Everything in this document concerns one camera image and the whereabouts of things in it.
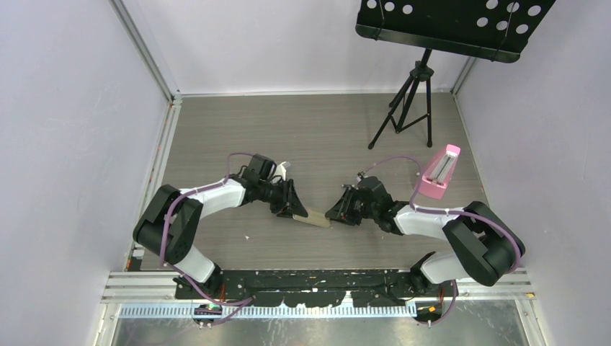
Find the white remote with buttons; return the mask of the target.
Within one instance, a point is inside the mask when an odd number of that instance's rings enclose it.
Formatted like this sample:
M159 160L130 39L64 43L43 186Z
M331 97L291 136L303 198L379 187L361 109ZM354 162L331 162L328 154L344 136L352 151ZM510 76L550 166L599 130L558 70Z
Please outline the white remote with buttons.
M306 208L305 210L307 216L293 215L293 219L321 228L329 228L331 226L331 221L325 216L325 213L310 208Z

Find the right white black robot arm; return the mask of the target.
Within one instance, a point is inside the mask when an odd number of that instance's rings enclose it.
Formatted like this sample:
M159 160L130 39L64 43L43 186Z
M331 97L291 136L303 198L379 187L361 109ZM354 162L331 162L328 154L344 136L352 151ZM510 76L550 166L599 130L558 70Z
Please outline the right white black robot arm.
M411 286L421 296L431 295L440 283L462 278L493 286L514 271L525 254L522 240L487 204L473 201L463 208L425 208L393 199L374 176L347 185L325 216L350 226L370 219L389 234L446 241L449 252L427 254L411 268Z

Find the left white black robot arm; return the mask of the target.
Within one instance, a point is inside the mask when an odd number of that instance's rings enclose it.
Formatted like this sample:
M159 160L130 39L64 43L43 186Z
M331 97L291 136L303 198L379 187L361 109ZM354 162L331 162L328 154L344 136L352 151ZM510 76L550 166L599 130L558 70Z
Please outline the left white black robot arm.
M193 288L203 298L213 298L220 292L220 268L195 246L198 224L206 216L255 201L269 204L279 217L309 216L284 169L252 154L248 165L218 182L187 189L161 186L135 225L133 241L194 280Z

